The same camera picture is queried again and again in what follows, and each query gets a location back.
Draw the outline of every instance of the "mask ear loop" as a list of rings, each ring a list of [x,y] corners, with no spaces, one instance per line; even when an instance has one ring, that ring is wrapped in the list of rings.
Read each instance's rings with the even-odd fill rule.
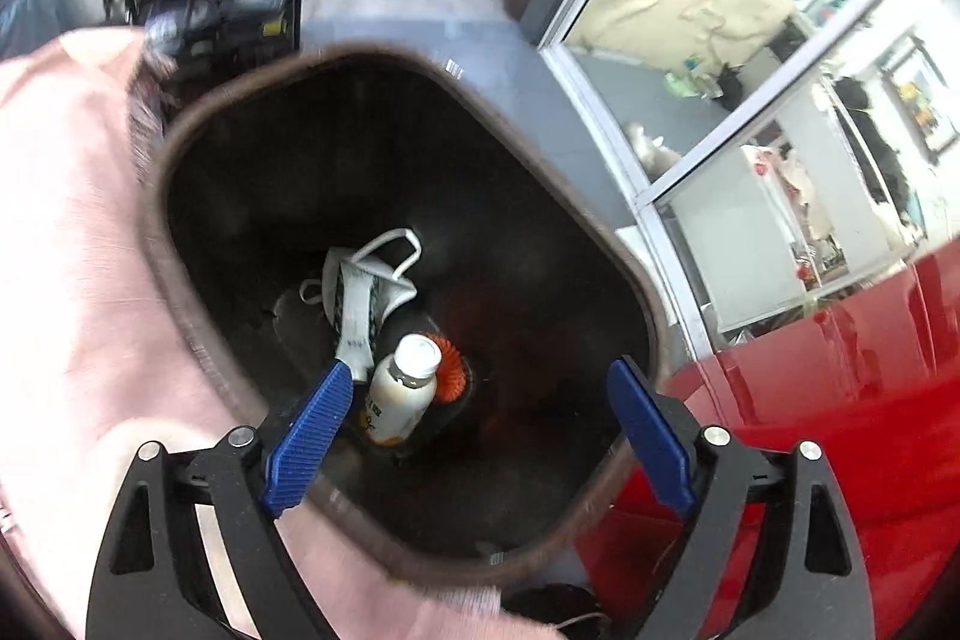
[[[318,293],[318,295],[316,296],[307,296],[306,292],[308,292],[311,289],[311,287],[317,287],[317,289],[319,289],[321,292]],[[323,291],[323,280],[317,280],[316,278],[313,278],[313,277],[311,277],[309,280],[304,280],[304,282],[301,283],[301,287],[299,288],[299,294],[301,295],[301,302],[304,302],[304,304],[320,304],[320,302],[323,301],[322,291]]]
[[[373,253],[374,250],[382,245],[387,244],[387,242],[392,242],[394,239],[406,239],[407,242],[410,242],[411,246],[414,248],[414,252],[410,254],[406,261],[404,261],[400,266],[397,266],[397,269],[392,273],[392,280],[400,280],[403,276],[403,273],[407,269],[414,266],[414,264],[419,261],[419,257],[424,253],[424,249],[419,243],[419,239],[414,234],[413,229],[409,228],[395,228],[392,231],[386,231],[375,239],[371,239],[367,244],[361,247],[357,252],[350,256],[350,261],[356,263],[358,261],[363,261],[363,258]]]

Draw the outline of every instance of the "plastic bottle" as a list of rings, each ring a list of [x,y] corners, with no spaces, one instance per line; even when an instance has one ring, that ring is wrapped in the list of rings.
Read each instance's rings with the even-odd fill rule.
[[[408,333],[397,351],[373,372],[360,426],[377,445],[397,445],[410,437],[437,390],[440,348],[430,338]]]

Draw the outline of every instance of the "orange brush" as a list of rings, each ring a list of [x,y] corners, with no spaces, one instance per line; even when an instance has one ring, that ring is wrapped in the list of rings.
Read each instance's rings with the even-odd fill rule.
[[[429,336],[440,348],[437,392],[434,394],[433,401],[442,405],[455,402],[467,387],[467,372],[464,371],[464,361],[460,358],[460,351],[445,336],[436,333],[425,333],[424,336]]]

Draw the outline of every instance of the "face mask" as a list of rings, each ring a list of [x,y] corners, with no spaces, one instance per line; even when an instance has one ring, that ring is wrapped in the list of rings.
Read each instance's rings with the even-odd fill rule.
[[[406,239],[413,252],[397,268],[381,261],[373,251]],[[323,261],[320,280],[304,280],[299,294],[305,304],[323,302],[323,312],[333,325],[340,342],[336,357],[353,374],[354,383],[366,383],[373,367],[373,343],[383,321],[397,307],[416,297],[416,286],[403,274],[421,256],[421,243],[408,228],[397,228],[367,242],[359,250],[331,247]],[[307,296],[311,287],[320,285],[320,295]]]

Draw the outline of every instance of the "brown trash can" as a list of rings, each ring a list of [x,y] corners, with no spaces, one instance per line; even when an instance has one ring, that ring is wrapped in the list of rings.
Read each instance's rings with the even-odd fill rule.
[[[333,357],[301,280],[328,247],[397,227],[424,244],[409,273],[419,295],[387,320],[375,358],[407,330],[439,330],[464,354],[469,393],[400,453],[365,445],[351,413],[309,498],[399,578],[508,584],[589,528],[634,465],[606,399],[610,363],[630,354],[656,378],[666,366],[652,282],[563,177],[446,71],[366,43],[205,95],[176,120],[144,196],[160,288],[251,424]]]

